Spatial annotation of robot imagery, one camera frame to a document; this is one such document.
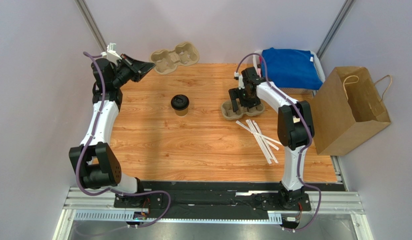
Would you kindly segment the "black plastic cup lid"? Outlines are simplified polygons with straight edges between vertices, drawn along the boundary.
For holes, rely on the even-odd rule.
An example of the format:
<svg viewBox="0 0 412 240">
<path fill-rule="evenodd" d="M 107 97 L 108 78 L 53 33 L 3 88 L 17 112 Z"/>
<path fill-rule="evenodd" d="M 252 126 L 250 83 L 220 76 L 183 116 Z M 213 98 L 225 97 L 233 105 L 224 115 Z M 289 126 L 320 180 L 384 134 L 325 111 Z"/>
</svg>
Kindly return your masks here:
<svg viewBox="0 0 412 240">
<path fill-rule="evenodd" d="M 190 104 L 189 98 L 184 94 L 177 94 L 172 97 L 170 101 L 171 107 L 174 109 L 181 109 L 188 107 Z"/>
</svg>

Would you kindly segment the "cardboard cup carrier tray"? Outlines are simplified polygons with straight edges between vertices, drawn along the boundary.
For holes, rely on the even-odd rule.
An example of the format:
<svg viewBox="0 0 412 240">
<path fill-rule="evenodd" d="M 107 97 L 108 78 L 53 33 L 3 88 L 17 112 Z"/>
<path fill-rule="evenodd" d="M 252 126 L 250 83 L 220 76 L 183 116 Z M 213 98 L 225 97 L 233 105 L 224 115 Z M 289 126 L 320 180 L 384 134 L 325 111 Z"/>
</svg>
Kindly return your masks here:
<svg viewBox="0 0 412 240">
<path fill-rule="evenodd" d="M 221 104 L 220 109 L 223 117 L 228 121 L 239 120 L 243 116 L 248 117 L 255 117 L 261 115 L 265 111 L 265 106 L 260 103 L 257 106 L 248 108 L 241 106 L 241 104 L 237 103 L 238 110 L 234 111 L 232 102 L 230 100 L 225 101 Z"/>
</svg>

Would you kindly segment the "brown paper coffee cup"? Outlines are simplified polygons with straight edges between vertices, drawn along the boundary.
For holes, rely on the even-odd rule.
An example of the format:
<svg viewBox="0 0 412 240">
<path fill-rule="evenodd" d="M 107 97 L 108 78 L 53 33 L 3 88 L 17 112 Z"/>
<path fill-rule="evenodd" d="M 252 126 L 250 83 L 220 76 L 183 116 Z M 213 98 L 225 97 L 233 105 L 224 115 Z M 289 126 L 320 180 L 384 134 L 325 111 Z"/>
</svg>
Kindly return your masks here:
<svg viewBox="0 0 412 240">
<path fill-rule="evenodd" d="M 174 108 L 175 114 L 179 117 L 184 117 L 188 114 L 189 108 L 188 106 L 184 108 Z"/>
</svg>

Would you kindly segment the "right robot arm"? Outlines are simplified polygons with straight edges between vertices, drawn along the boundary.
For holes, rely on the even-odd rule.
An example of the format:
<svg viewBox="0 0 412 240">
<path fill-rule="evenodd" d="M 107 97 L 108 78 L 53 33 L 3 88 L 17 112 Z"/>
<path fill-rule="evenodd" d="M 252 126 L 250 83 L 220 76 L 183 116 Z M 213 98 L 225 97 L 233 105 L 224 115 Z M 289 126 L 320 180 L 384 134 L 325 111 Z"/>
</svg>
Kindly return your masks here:
<svg viewBox="0 0 412 240">
<path fill-rule="evenodd" d="M 310 104 L 288 96 L 254 67 L 235 71 L 234 79 L 238 86 L 228 91 L 233 112 L 240 107 L 253 109 L 262 101 L 277 112 L 277 135 L 285 154 L 280 194 L 285 202 L 300 200 L 305 195 L 301 167 L 314 135 Z"/>
</svg>

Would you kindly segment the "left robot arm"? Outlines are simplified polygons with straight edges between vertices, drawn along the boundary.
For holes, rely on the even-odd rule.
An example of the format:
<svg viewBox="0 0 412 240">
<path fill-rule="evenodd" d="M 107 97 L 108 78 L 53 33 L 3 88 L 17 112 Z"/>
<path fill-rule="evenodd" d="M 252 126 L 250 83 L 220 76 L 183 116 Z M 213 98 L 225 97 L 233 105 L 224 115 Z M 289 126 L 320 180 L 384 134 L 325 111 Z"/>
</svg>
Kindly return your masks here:
<svg viewBox="0 0 412 240">
<path fill-rule="evenodd" d="M 87 133 L 80 145 L 72 147 L 68 154 L 76 184 L 88 196 L 108 191 L 120 196 L 143 196 L 141 181 L 122 172 L 109 141 L 122 105 L 121 87 L 128 81 L 139 82 L 155 64 L 126 54 L 117 55 L 114 62 L 107 59 L 106 53 L 92 56 L 85 51 L 83 54 L 92 61 L 95 83 L 92 89 L 93 114 Z"/>
</svg>

